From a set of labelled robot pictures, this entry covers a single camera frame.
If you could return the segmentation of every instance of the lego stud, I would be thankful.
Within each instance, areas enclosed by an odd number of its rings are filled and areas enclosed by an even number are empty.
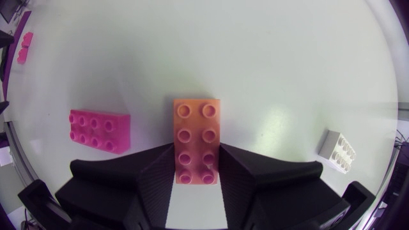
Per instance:
[[[352,151],[350,155],[351,160],[355,160],[356,157],[357,157],[357,154],[354,151]]]
[[[190,131],[187,130],[186,128],[182,128],[181,130],[179,130],[177,137],[178,140],[182,143],[188,143],[190,141],[191,138],[191,134]]]
[[[342,167],[343,169],[345,169],[346,165],[347,165],[347,163],[346,163],[345,160],[344,160],[343,162],[341,162],[341,167]]]
[[[334,159],[334,160],[339,160],[339,153],[337,152],[337,151],[334,151],[333,153],[332,153],[332,159]]]
[[[96,137],[91,138],[91,144],[93,147],[99,148],[102,145],[102,142],[98,140]]]
[[[99,120],[97,120],[96,118],[91,118],[91,127],[93,129],[99,128],[100,123]]]
[[[205,183],[207,185],[209,185],[209,184],[211,184],[211,183],[213,183],[215,181],[215,177],[213,176],[213,173],[208,169],[204,170],[202,172],[201,176],[202,176],[203,183]]]
[[[73,114],[69,115],[68,120],[71,124],[75,124],[77,122],[77,118]]]
[[[202,114],[205,118],[214,118],[216,116],[216,108],[210,104],[203,106]]]
[[[115,145],[112,141],[107,141],[107,142],[105,143],[105,148],[106,148],[108,151],[114,151],[114,150],[116,149],[116,145]]]
[[[203,131],[202,138],[206,143],[212,143],[216,140],[216,132],[212,128],[208,128]]]
[[[345,171],[346,171],[346,172],[349,172],[350,169],[351,169],[351,165],[346,164],[346,165],[345,165]]]
[[[182,170],[179,174],[179,180],[184,184],[189,184],[190,182],[192,182],[192,176],[189,170],[187,169]]]
[[[86,144],[89,141],[89,137],[84,135],[84,134],[80,134],[79,136],[79,141],[83,144]]]
[[[188,118],[191,113],[190,106],[186,104],[179,105],[177,113],[178,113],[178,116],[181,118]]]
[[[341,147],[345,145],[345,138],[339,138],[338,140],[338,145],[340,145]]]
[[[87,125],[88,121],[84,116],[80,116],[78,119],[78,123],[80,126],[84,127]]]
[[[344,151],[349,151],[350,150],[350,145],[349,144],[345,144],[343,147]]]
[[[78,139],[78,133],[72,130],[70,132],[70,138],[71,140],[76,141]]]
[[[106,121],[104,124],[105,131],[112,132],[115,130],[114,123],[112,121]]]
[[[190,164],[190,156],[188,151],[183,151],[179,154],[178,160],[181,164],[183,165],[188,165]]]
[[[215,155],[211,151],[207,151],[203,155],[203,163],[205,165],[212,165],[215,162]]]

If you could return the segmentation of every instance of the pink object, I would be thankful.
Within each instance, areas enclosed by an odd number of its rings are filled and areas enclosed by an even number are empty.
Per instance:
[[[176,183],[217,183],[220,100],[175,99],[173,135]]]
[[[71,110],[72,141],[121,154],[130,147],[130,115]]]
[[[22,47],[28,48],[31,45],[31,40],[33,39],[33,33],[32,32],[27,32],[24,36],[23,36],[23,42],[21,43]]]
[[[27,54],[28,54],[28,49],[27,48],[21,48],[20,51],[19,51],[19,56],[17,57],[17,63],[21,64],[21,65],[26,63]]]

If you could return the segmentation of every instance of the black cable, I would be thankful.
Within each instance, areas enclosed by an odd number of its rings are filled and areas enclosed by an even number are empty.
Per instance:
[[[401,134],[401,136],[402,136],[402,138],[406,141],[406,142],[408,142],[408,139],[406,139],[405,137],[404,137],[404,135],[399,131],[399,130],[396,130],[399,134]]]

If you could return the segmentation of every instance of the metal frame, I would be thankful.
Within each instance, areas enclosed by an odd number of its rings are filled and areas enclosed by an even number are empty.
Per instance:
[[[24,153],[12,121],[4,122],[4,131],[6,131],[15,169],[21,182],[23,182],[23,185],[26,187],[39,178]]]

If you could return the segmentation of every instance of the white table surface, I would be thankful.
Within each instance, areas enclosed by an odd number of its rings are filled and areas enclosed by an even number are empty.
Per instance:
[[[326,130],[357,152],[339,195],[379,189],[397,118],[390,53],[365,1],[49,1],[36,5],[25,65],[13,63],[6,117],[50,191],[75,159],[118,157],[70,140],[70,109],[129,113],[126,154],[173,141],[174,98],[220,98],[221,142],[321,161]],[[226,227],[220,185],[174,185],[167,227]]]

